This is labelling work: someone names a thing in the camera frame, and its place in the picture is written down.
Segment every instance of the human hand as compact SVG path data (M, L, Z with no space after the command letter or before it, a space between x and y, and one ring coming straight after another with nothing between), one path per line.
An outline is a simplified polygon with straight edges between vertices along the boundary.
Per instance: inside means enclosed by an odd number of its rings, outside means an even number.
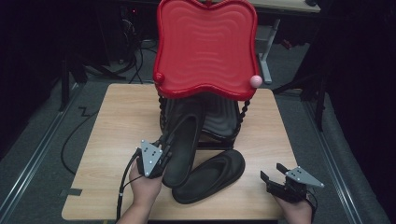
M117 224L145 224L148 222L152 205L161 191L163 177L148 179L137 170L136 160L132 162L129 172L134 201L122 215Z
M312 222L312 207L307 201L288 203L276 196L274 198L282 208L283 215L289 224L310 224Z
M145 207L151 208L161 191L163 185L163 177L157 177L149 179L141 176L137 170L136 160L131 165L131 171L129 173L129 179L134 180L131 183L132 192L134 193L133 204L139 204Z

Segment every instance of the pink ball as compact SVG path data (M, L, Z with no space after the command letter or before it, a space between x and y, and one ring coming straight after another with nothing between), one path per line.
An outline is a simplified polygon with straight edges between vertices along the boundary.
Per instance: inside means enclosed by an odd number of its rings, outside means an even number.
M259 88L261 84L262 84L262 77L256 75L250 78L251 87Z

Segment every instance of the red wavy lid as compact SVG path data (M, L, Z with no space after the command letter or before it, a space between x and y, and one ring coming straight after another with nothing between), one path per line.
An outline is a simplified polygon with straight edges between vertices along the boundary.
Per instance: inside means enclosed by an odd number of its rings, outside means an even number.
M160 43L153 79L160 95L211 91L238 101L253 96L250 79L259 74L257 15L248 1L162 0L157 17Z

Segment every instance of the robotic arm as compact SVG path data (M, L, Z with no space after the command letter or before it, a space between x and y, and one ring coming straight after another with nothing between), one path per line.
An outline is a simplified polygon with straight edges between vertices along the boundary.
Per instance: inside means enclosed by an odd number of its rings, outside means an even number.
M324 184L298 166L293 170L287 169L280 163L276 169L286 176L285 185L271 181L268 175L261 171L261 178L267 185L267 192L289 203L298 203L306 199L306 186L324 188Z

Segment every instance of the light wooden tabletop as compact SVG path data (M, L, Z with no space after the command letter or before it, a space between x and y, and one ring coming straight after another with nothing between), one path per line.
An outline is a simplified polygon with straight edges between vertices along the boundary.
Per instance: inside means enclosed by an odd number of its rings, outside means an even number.
M153 85L109 86L72 185L72 189L82 189L82 192L79 196L67 197L64 219L115 219L125 166L142 139L153 142L160 137L159 115L158 95ZM240 179L209 198L189 205L177 203L171 190L163 186L150 219L279 219L280 208L265 191L260 171L275 182L283 183L285 176L276 169L276 163L289 169L297 164L270 90L258 89L252 98L234 148L246 160L246 170ZM194 166L217 153L219 151L198 150ZM125 191L123 211L133 199L132 192Z

